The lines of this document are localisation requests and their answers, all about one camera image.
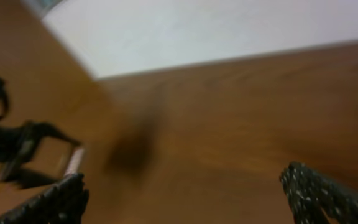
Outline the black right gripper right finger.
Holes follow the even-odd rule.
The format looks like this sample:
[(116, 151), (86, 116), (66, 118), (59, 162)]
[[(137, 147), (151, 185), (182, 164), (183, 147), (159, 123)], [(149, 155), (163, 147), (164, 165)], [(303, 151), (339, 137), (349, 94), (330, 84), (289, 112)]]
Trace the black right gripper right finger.
[(279, 181), (296, 224), (358, 223), (358, 191), (299, 162), (291, 162)]

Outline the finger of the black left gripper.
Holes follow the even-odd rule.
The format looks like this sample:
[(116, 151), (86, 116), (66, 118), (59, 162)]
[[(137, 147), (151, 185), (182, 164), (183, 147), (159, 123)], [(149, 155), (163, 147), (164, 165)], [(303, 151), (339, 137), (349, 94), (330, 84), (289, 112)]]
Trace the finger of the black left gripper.
[(43, 137), (51, 137), (56, 138), (62, 141), (69, 142), (70, 144), (74, 146), (80, 146), (81, 142), (69, 137), (65, 133), (63, 133), (61, 130), (59, 130), (56, 126), (54, 126), (52, 123), (47, 122), (41, 122), (41, 123), (35, 123), (34, 124), (34, 131), (37, 133), (39, 138)]
[(34, 187), (41, 187), (44, 185), (51, 185), (62, 177), (53, 177), (32, 169), (3, 167), (0, 171), (0, 182), (12, 182), (20, 189), (29, 189)]

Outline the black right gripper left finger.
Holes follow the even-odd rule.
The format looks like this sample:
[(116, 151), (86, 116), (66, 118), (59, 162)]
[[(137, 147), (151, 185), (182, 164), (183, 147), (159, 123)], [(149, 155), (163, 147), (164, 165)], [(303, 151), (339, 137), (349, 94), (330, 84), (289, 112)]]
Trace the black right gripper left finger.
[(82, 173), (73, 173), (0, 215), (0, 224), (81, 224), (90, 198)]

